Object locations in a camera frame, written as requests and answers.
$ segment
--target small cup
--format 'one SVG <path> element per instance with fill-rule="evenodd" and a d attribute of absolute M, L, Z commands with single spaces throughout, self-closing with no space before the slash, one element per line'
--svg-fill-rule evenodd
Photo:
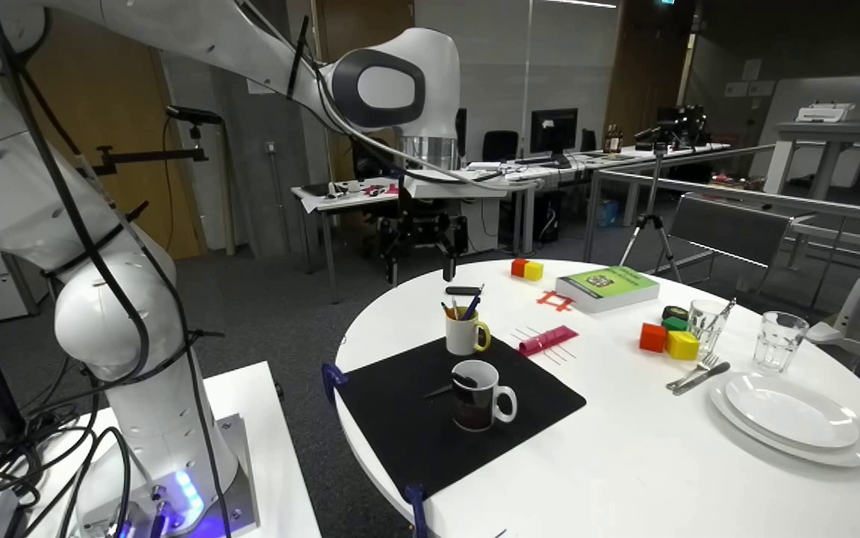
<path fill-rule="evenodd" d="M 472 356 L 490 350 L 490 327 L 477 317 L 462 320 L 466 312 L 456 309 L 447 315 L 447 353 Z"/>
<path fill-rule="evenodd" d="M 453 421 L 466 433 L 483 433 L 492 421 L 510 424 L 516 420 L 516 391 L 499 385 L 499 372 L 490 363 L 466 360 L 452 372 L 453 379 Z"/>
<path fill-rule="evenodd" d="M 716 342 L 726 330 L 726 305 L 722 299 L 693 299 L 690 302 L 690 333 L 699 342 L 699 363 L 714 363 Z"/>
<path fill-rule="evenodd" d="M 783 373 L 790 366 L 795 350 L 801 347 L 807 333 L 808 333 L 807 320 L 787 312 L 764 312 L 762 333 L 755 342 L 755 356 L 753 356 L 755 367 Z"/>

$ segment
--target black placemat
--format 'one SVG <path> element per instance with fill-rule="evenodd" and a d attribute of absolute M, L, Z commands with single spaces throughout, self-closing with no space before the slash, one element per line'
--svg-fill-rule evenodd
<path fill-rule="evenodd" d="M 401 493 L 416 486 L 428 499 L 586 408 L 586 399 L 496 338 L 480 360 L 496 366 L 499 382 L 519 402 L 516 420 L 487 433 L 462 433 L 452 391 L 438 396 L 460 363 L 446 342 L 347 373 L 341 399 Z"/>

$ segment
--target red block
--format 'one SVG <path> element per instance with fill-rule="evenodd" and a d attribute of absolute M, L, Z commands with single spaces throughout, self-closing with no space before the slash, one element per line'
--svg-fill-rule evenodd
<path fill-rule="evenodd" d="M 667 353 L 668 333 L 667 327 L 643 324 L 640 350 Z"/>
<path fill-rule="evenodd" d="M 513 258 L 510 275 L 513 275 L 513 278 L 526 278 L 526 258 Z"/>

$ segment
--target whiteboard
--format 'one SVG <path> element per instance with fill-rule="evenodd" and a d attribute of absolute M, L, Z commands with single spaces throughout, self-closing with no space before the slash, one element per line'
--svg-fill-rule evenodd
<path fill-rule="evenodd" d="M 858 104 L 853 118 L 860 119 L 860 75 L 858 78 L 786 78 L 780 81 L 777 96 L 771 98 L 759 143 L 777 143 L 780 125 L 795 124 L 796 107 L 807 107 L 813 103 L 853 103 Z M 822 152 L 825 152 L 822 146 L 825 143 L 796 146 L 790 152 L 790 167 L 786 181 L 814 178 Z M 767 161 L 771 161 L 771 152 L 755 152 L 753 178 L 764 181 Z M 858 173 L 860 173 L 860 151 L 844 151 L 831 178 L 831 185 L 850 190 L 858 184 Z"/>

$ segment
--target knife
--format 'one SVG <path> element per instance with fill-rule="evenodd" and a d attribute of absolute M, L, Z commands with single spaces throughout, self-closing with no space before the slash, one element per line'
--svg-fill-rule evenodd
<path fill-rule="evenodd" d="M 686 378 L 668 382 L 667 390 L 668 390 L 673 396 L 686 396 L 686 391 L 695 390 L 699 382 L 705 382 L 705 379 L 711 379 L 711 378 L 716 378 L 716 373 L 726 373 L 729 367 L 731 367 L 729 363 L 719 363 L 719 366 L 711 366 L 711 367 L 695 367 L 695 372 L 690 372 Z"/>

